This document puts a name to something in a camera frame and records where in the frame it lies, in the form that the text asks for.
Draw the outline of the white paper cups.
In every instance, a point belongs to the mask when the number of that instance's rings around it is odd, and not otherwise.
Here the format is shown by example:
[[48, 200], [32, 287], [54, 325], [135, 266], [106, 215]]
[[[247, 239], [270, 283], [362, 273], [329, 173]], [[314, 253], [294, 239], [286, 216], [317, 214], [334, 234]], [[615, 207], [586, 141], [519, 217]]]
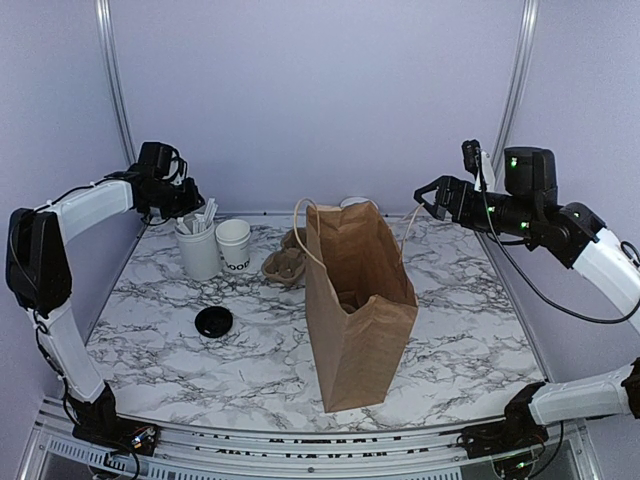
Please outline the white paper cups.
[[250, 225], [242, 219], [225, 220], [216, 227], [215, 236], [227, 271], [241, 273], [248, 269], [250, 235]]

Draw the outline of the brown paper takeout bag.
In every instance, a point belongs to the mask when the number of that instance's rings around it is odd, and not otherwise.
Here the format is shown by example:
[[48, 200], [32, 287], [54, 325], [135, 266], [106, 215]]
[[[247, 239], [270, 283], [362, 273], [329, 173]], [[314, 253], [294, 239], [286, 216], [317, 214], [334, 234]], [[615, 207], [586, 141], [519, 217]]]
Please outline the brown paper takeout bag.
[[305, 311], [324, 410], [380, 404], [418, 314], [401, 249], [370, 202], [298, 205], [306, 210]]

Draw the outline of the black plastic cup lid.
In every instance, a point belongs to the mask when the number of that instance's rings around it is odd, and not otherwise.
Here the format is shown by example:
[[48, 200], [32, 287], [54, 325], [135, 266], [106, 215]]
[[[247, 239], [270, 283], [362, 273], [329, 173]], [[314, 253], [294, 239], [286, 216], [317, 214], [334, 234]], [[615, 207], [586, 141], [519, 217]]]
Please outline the black plastic cup lid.
[[194, 325], [200, 335], [207, 338], [220, 338], [233, 326], [233, 314], [222, 306], [211, 306], [201, 310], [195, 317]]

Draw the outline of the brown cardboard cup carrier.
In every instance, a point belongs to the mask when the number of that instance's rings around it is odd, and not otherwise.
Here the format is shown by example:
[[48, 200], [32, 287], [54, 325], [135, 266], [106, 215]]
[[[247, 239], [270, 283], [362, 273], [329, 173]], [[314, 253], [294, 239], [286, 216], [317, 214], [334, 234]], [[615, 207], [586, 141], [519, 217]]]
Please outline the brown cardboard cup carrier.
[[[298, 230], [299, 239], [306, 242], [306, 229]], [[281, 240], [281, 248], [270, 254], [263, 262], [261, 271], [270, 282], [291, 287], [305, 272], [306, 255], [293, 229]]]

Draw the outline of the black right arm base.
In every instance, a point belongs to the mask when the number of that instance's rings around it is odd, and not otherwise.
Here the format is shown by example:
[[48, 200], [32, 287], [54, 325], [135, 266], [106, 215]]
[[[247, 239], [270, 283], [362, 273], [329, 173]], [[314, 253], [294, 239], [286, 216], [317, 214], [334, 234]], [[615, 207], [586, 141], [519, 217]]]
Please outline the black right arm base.
[[503, 420], [465, 427], [456, 445], [474, 459], [545, 443], [548, 432], [534, 421], [529, 409], [534, 394], [544, 385], [536, 382], [525, 386], [505, 406]]

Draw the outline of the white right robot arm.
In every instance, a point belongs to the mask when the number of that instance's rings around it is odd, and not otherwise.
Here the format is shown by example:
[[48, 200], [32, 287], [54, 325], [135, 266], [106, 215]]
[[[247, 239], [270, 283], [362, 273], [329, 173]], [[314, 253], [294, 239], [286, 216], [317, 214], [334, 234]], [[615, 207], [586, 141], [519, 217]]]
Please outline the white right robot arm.
[[[443, 175], [415, 190], [413, 198], [433, 218], [450, 219], [493, 239], [520, 238], [530, 251], [546, 249], [565, 268], [595, 286], [617, 309], [616, 318], [596, 318], [573, 311], [525, 282], [548, 306], [583, 322], [639, 325], [639, 251], [620, 240], [597, 214], [579, 202], [561, 205], [554, 153], [516, 146], [504, 151], [502, 193], [490, 191], [485, 178], [486, 153], [476, 140], [462, 145], [465, 169], [474, 181]], [[639, 363], [566, 383], [539, 382], [523, 388], [504, 409], [495, 438], [515, 448], [534, 429], [576, 419], [639, 415]]]

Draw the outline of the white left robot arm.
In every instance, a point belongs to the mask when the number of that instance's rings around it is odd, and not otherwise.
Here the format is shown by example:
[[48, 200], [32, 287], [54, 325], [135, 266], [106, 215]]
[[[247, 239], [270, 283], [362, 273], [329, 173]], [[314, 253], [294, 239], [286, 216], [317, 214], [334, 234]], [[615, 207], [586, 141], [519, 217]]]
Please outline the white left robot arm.
[[92, 406], [107, 391], [88, 357], [74, 319], [72, 273], [67, 244], [85, 231], [131, 210], [150, 219], [182, 217], [204, 204], [187, 162], [168, 144], [145, 142], [125, 171], [75, 187], [34, 209], [19, 208], [9, 219], [6, 283], [18, 304], [44, 335], [44, 351], [68, 385], [70, 397]]

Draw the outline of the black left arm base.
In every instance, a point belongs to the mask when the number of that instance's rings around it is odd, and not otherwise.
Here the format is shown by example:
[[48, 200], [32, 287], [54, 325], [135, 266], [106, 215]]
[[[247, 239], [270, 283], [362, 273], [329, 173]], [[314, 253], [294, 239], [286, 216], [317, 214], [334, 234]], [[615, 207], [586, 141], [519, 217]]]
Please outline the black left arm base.
[[159, 427], [155, 424], [121, 417], [116, 412], [116, 399], [108, 384], [93, 402], [81, 402], [67, 396], [75, 414], [73, 436], [105, 447], [132, 450], [143, 456], [152, 456], [158, 440]]

